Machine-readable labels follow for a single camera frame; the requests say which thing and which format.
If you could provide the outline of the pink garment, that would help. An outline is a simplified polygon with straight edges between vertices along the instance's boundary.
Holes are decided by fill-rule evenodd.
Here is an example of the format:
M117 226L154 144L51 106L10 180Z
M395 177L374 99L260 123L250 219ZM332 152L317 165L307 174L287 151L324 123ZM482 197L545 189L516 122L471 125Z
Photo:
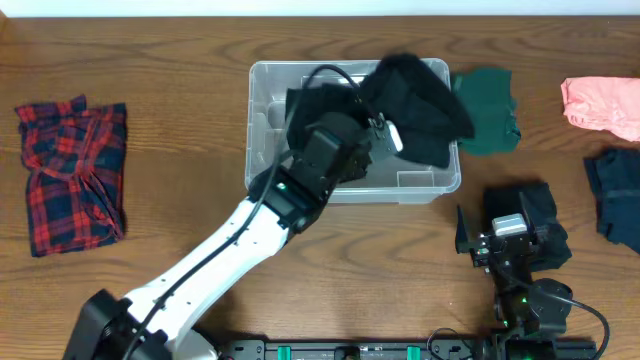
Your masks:
M573 126L609 131L639 141L639 79L622 77L566 78L560 85L563 115Z

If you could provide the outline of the red plaid flannel shirt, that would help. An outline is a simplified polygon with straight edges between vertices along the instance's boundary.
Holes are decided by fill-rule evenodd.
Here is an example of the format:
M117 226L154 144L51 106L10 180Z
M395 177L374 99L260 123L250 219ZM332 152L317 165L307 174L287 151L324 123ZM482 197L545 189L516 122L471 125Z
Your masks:
M78 252L124 237L123 176L127 109L90 108L85 96L25 104L21 160L31 255Z

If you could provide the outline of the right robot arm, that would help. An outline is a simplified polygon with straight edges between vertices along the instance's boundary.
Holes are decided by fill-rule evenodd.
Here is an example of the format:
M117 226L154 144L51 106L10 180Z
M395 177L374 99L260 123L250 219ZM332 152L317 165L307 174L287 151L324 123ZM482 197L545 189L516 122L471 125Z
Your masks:
M567 331L571 289L555 280L532 278L533 262L542 254L538 229L525 211L491 221L485 232L473 231L457 209L455 249L468 254L495 284L496 318L525 336L557 336Z

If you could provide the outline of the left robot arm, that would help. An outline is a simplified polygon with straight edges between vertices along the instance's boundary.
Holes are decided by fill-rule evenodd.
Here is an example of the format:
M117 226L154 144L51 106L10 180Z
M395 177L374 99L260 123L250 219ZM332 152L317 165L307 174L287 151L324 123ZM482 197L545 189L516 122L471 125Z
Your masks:
M106 290L81 308L67 359L215 359L195 323L236 282L312 225L359 158L402 150L396 126L383 115L366 127L336 112L308 126L301 151L281 138L272 165L209 238L168 271L116 299Z

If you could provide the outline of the dark green garment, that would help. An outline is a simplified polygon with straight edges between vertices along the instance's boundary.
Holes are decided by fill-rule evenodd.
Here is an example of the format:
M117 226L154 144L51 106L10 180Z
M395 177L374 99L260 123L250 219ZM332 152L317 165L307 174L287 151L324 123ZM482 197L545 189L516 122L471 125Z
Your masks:
M517 126L517 102L511 95L510 70L482 67L455 73L452 90L467 111L475 129L472 139L461 139L461 148L474 156L511 153L521 140Z

